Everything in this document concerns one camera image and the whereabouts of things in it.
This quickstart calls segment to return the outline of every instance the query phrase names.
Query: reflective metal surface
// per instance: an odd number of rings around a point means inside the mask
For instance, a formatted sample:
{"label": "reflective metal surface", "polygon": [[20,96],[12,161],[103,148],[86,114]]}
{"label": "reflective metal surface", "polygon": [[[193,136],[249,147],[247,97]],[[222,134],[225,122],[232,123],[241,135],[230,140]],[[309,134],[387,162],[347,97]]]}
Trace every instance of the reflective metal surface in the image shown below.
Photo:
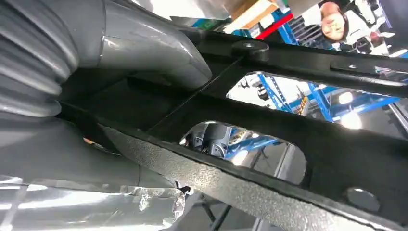
{"label": "reflective metal surface", "polygon": [[184,210],[178,189],[0,176],[0,230],[143,230],[170,227]]}

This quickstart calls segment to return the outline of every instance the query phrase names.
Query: gray machine part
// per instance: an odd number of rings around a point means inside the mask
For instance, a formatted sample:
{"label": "gray machine part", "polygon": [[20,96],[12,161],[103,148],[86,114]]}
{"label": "gray machine part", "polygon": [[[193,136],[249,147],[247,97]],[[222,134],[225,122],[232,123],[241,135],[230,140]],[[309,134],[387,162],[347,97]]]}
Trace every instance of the gray machine part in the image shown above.
{"label": "gray machine part", "polygon": [[58,114],[59,85],[79,66],[154,70],[188,89],[211,78],[179,27],[135,4],[2,0],[0,12],[0,105],[9,113]]}
{"label": "gray machine part", "polygon": [[66,24],[78,47],[80,66],[154,70],[189,89],[202,86],[211,77],[204,59],[183,33],[136,4],[110,0],[43,2]]}
{"label": "gray machine part", "polygon": [[[164,20],[137,6],[110,0],[31,0],[29,4],[25,0],[1,0],[0,22],[0,175],[24,180],[20,185],[2,185],[5,190],[19,189],[8,194],[12,195],[8,198],[11,206],[2,207],[0,203],[0,210],[6,211],[0,215],[3,220],[0,230],[13,228],[19,211],[16,205],[32,195],[27,192],[33,182],[99,185],[97,189],[88,188],[96,192],[109,185],[124,186],[127,190],[133,187],[135,191],[130,193],[136,193],[137,187],[180,192],[175,189],[175,182],[122,156],[90,147],[72,125],[52,117],[61,111],[56,101],[61,93],[60,85],[79,66],[154,70],[164,74],[172,84],[188,89],[205,84],[211,78],[211,71],[177,27],[166,25]],[[166,210],[160,203],[153,205],[158,207],[150,207],[152,210],[146,212],[145,219],[137,220],[167,226],[174,222],[177,216],[169,216],[169,211],[171,214],[175,211]],[[108,224],[107,220],[126,212],[132,213],[118,210],[107,213],[112,217],[104,216],[99,221]],[[30,213],[28,221],[41,219],[42,215],[50,216]],[[51,223],[50,227],[64,224]]]}

